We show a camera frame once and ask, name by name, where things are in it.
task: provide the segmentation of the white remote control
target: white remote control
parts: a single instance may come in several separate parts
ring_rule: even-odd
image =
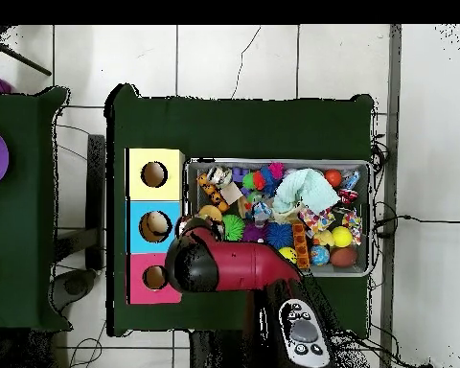
[[[297,365],[323,368],[330,363],[329,352],[313,310],[299,299],[289,299],[279,311],[287,355]]]

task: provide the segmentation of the pink box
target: pink box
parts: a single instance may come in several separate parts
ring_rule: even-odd
[[[143,273],[152,265],[164,265],[165,253],[132,254],[130,256],[129,285],[130,305],[177,304],[182,294],[170,285],[162,289],[148,289],[143,282]]]

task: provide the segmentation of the orange ball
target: orange ball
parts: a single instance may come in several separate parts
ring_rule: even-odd
[[[333,188],[337,188],[342,182],[342,175],[338,170],[326,170],[324,176]]]

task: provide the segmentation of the green table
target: green table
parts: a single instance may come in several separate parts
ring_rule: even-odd
[[[129,84],[116,87],[105,109],[111,332],[241,329],[245,305],[245,292],[188,293],[169,305],[126,303],[125,148],[175,149],[186,158],[369,160],[372,108],[368,95],[350,101],[203,101],[143,99]],[[340,327],[366,336],[367,278],[319,280]]]
[[[0,182],[0,327],[67,329],[52,310],[54,258],[53,121],[67,90],[0,94],[0,135],[10,164]]]

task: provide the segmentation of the blue box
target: blue box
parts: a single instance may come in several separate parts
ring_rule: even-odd
[[[130,201],[129,204],[129,252],[131,254],[166,253],[174,239],[174,227],[181,216],[182,204],[174,201]],[[149,212],[162,212],[171,222],[168,237],[159,242],[146,241],[140,234],[139,225],[143,215]]]

